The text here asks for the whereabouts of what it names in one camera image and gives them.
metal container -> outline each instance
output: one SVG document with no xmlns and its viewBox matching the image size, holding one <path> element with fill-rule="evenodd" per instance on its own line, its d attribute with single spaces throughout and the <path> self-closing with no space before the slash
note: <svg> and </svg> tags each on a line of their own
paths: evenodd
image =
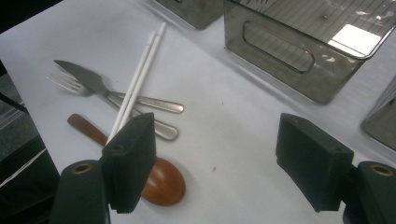
<svg viewBox="0 0 396 224">
<path fill-rule="evenodd" d="M 205 29 L 224 11 L 223 0 L 156 0 L 196 29 Z"/>
<path fill-rule="evenodd" d="M 225 0 L 226 48 L 329 103 L 395 28 L 394 0 Z"/>
</svg>

spoon handle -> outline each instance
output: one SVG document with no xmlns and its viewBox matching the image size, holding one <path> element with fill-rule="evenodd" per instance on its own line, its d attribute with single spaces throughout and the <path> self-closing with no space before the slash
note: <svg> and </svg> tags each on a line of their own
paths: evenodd
<svg viewBox="0 0 396 224">
<path fill-rule="evenodd" d="M 67 122 L 80 132 L 90 137 L 93 141 L 97 142 L 99 145 L 103 147 L 106 145 L 107 136 L 105 136 L 104 133 L 93 126 L 89 121 L 84 119 L 81 115 L 72 114 L 69 119 L 67 119 Z"/>
</svg>

knife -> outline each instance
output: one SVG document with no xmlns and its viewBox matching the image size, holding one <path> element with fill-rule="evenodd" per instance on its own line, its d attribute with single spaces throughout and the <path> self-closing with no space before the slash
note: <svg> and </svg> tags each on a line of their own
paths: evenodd
<svg viewBox="0 0 396 224">
<path fill-rule="evenodd" d="M 91 89 L 92 91 L 103 95 L 107 98 L 107 100 L 109 100 L 112 104 L 116 106 L 121 105 L 122 100 L 120 99 L 120 97 L 116 93 L 111 92 L 105 86 L 102 81 L 102 77 L 98 74 L 74 63 L 60 60 L 55 60 L 55 62 L 64 70 L 72 74 L 79 82 L 81 82 L 82 85 L 84 85 L 88 89 Z M 139 114 L 142 113 L 136 109 L 133 109 L 130 116 L 134 117 Z M 169 124 L 154 120 L 154 126 L 155 133 L 165 140 L 175 140 L 178 136 L 177 128 Z"/>
</svg>

fork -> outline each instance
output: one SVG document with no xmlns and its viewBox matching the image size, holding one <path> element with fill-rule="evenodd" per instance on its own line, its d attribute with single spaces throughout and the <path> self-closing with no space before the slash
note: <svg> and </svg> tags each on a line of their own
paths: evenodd
<svg viewBox="0 0 396 224">
<path fill-rule="evenodd" d="M 58 76 L 55 74 L 52 74 L 52 76 L 47 77 L 48 80 L 52 81 L 56 85 L 64 88 L 67 91 L 70 91 L 76 95 L 79 96 L 89 96 L 93 94 L 94 92 L 79 83 L 75 77 L 73 77 L 70 74 L 67 74 L 66 72 L 60 72 Z M 109 102 L 111 102 L 113 105 L 117 106 L 120 108 L 120 105 L 122 104 L 122 98 L 119 95 L 122 95 L 122 93 L 116 93 L 116 97 L 112 98 L 107 98 Z M 138 116 L 142 114 L 142 112 L 133 109 L 131 115 L 133 117 Z M 154 121 L 154 126 L 155 126 L 155 133 L 160 136 L 161 138 L 165 140 L 175 140 L 178 136 L 178 130 L 176 127 L 173 127 L 169 124 L 163 123 L 161 121 L 155 120 Z"/>
</svg>

wooden spoon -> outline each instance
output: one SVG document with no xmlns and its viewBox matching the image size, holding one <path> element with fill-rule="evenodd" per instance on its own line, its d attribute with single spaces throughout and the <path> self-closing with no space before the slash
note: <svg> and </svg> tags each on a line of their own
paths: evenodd
<svg viewBox="0 0 396 224">
<path fill-rule="evenodd" d="M 73 114 L 67 122 L 101 146 L 106 145 L 107 136 L 81 115 Z M 142 197 L 160 206 L 171 206 L 179 203 L 185 193 L 186 183 L 180 171 L 171 162 L 157 157 L 143 188 Z"/>
</svg>

